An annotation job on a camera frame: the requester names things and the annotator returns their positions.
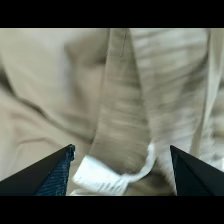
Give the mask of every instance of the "dark object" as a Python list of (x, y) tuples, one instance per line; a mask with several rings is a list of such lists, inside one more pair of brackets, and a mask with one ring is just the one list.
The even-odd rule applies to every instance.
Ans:
[(0, 182), (1, 196), (65, 196), (75, 146), (69, 145)]
[(224, 196), (224, 173), (171, 146), (178, 196)]

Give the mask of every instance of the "khaki cloth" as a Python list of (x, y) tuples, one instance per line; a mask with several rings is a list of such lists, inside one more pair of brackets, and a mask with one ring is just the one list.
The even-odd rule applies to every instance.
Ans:
[[(120, 174), (137, 173), (153, 141), (158, 161), (126, 195), (170, 195), (169, 146), (190, 152), (204, 114), (211, 32), (1, 28), (1, 64), (12, 91), (2, 81), (0, 179), (68, 144), (77, 148), (70, 177), (86, 154)], [(222, 80), (199, 150), (219, 169)], [(68, 194), (75, 188), (69, 181)]]

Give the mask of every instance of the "beige strap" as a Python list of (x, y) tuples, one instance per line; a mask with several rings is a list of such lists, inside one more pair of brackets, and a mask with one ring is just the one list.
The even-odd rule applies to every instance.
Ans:
[(206, 87), (206, 96), (203, 107), (203, 114), (199, 126), (193, 136), (190, 154), (199, 157), (199, 148), (202, 132), (208, 123), (212, 108), (214, 106), (221, 77), (224, 71), (224, 29), (211, 28), (209, 43), (209, 72)]

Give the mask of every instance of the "beige fabric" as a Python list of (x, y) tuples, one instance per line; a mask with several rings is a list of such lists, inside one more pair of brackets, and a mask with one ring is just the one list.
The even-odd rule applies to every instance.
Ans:
[[(70, 143), (77, 147), (71, 175), (86, 154), (118, 173), (137, 173), (153, 139), (158, 163), (126, 195), (169, 195), (161, 174), (172, 185), (169, 145), (189, 152), (203, 115), (209, 34), (204, 28), (1, 28), (2, 64), (15, 95), (0, 88), (0, 178)], [(222, 95), (221, 81), (200, 147), (200, 158), (219, 169)], [(69, 182), (68, 193), (77, 187)]]

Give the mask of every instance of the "white label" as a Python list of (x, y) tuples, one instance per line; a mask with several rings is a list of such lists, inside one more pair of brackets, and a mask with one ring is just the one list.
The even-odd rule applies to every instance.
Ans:
[(72, 180), (89, 191), (111, 196), (123, 195), (128, 186), (127, 180), (91, 156), (83, 159)]

